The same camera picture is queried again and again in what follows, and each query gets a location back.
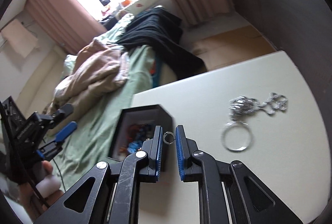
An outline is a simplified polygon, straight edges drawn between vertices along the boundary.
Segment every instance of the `white table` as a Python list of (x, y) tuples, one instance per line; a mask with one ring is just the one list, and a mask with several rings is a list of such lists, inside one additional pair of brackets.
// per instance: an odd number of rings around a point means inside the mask
[[(221, 145), (229, 100), (240, 95), (265, 101), (288, 97), (288, 109), (247, 118), (254, 144), (240, 153)], [(132, 107), (161, 104), (184, 125), (187, 138), (215, 159), (241, 160), (293, 212), (308, 223), (327, 204), (331, 163), (326, 130), (308, 85), (284, 52), (275, 52), (134, 95)], [(175, 146), (160, 182), (142, 184), (140, 223), (199, 223), (198, 184), (180, 181)]]

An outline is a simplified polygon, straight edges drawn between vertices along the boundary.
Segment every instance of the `wooden floor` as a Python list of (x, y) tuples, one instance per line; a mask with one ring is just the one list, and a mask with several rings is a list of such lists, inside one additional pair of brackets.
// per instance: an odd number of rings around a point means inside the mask
[(197, 41), (193, 51), (203, 59), (208, 71), (273, 52), (275, 49), (252, 26)]

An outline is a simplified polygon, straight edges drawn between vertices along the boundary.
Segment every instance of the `silver chain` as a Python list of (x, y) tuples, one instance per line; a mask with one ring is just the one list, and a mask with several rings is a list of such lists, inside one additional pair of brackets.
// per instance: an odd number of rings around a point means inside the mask
[(287, 101), (288, 99), (284, 95), (277, 93), (270, 93), (268, 99), (262, 104), (256, 99), (240, 96), (229, 101), (231, 109), (229, 117), (232, 121), (241, 121), (241, 117), (244, 115), (253, 115), (258, 110), (263, 110), (268, 115), (274, 115), (277, 110), (287, 110)]

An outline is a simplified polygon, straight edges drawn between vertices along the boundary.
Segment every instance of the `silver ring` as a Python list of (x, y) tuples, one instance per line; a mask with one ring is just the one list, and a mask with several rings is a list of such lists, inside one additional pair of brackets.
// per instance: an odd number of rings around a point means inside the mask
[[(244, 146), (241, 146), (241, 147), (239, 147), (239, 148), (237, 148), (237, 149), (232, 149), (232, 148), (229, 148), (229, 147), (227, 146), (227, 144), (226, 144), (226, 134), (227, 134), (227, 132), (228, 132), (231, 128), (236, 127), (236, 126), (241, 126), (241, 127), (245, 128), (245, 129), (248, 131), (248, 133), (249, 133), (249, 141), (248, 141), (247, 144), (245, 144)], [(231, 121), (231, 122), (228, 122), (228, 123), (226, 124), (226, 127), (225, 127), (224, 131), (223, 131), (222, 134), (221, 134), (222, 145), (223, 145), (227, 150), (229, 150), (229, 151), (231, 151), (231, 152), (240, 152), (240, 151), (243, 151), (243, 150), (249, 148), (249, 147), (252, 145), (253, 139), (254, 139), (254, 136), (253, 136), (253, 134), (252, 134), (252, 132), (251, 132), (251, 129), (248, 127), (248, 124), (245, 123), (245, 122), (243, 122), (243, 121)]]
[(163, 135), (163, 141), (165, 144), (172, 144), (175, 141), (174, 133), (167, 131)]

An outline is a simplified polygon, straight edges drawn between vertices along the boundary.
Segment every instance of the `black cable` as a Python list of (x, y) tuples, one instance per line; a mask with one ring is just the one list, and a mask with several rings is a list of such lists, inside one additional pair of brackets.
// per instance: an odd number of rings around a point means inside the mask
[(9, 139), (9, 142), (10, 142), (10, 145), (11, 147), (13, 148), (13, 152), (17, 158), (17, 161), (19, 163), (19, 166), (21, 168), (21, 170), (23, 171), (28, 183), (30, 184), (30, 186), (32, 187), (32, 189), (34, 190), (34, 193), (36, 193), (37, 197), (41, 200), (41, 202), (47, 207), (49, 208), (49, 204), (47, 203), (47, 201), (43, 198), (43, 196), (40, 194), (40, 192), (38, 191), (38, 189), (36, 188), (36, 185), (34, 184), (34, 182), (32, 181), (32, 179), (30, 178), (27, 170), (25, 169), (24, 167), (24, 164), (21, 160), (21, 157), (17, 151), (17, 147), (16, 147), (16, 144), (14, 142), (14, 138), (13, 138), (13, 134), (12, 134), (12, 130), (10, 129), (10, 126), (9, 126), (9, 123), (8, 123), (8, 118), (7, 118), (7, 115), (6, 115), (6, 111), (0, 101), (0, 116), (3, 120), (3, 123), (4, 123), (4, 126), (5, 126), (5, 130), (6, 130), (6, 133), (7, 133), (7, 136), (8, 136), (8, 139)]
[(59, 168), (58, 164), (55, 162), (55, 159), (52, 159), (52, 160), (54, 161), (55, 166), (58, 168), (58, 171), (59, 171), (59, 174), (60, 174), (60, 178), (61, 178), (61, 182), (62, 182), (62, 185), (63, 185), (63, 189), (64, 189), (64, 192), (66, 192), (66, 187), (64, 186), (64, 181), (63, 181), (63, 177), (62, 177), (60, 168)]
[(66, 192), (66, 188), (64, 186), (64, 181), (63, 181), (63, 177), (62, 177), (62, 174), (61, 174), (61, 171), (59, 169), (59, 166), (57, 165), (57, 163), (55, 162), (55, 160), (53, 159), (54, 163), (55, 163), (55, 166), (58, 168), (58, 171), (59, 171), (59, 174), (60, 174), (60, 178), (61, 178), (61, 181), (62, 181), (62, 185), (63, 185), (63, 189), (64, 189), (64, 192)]

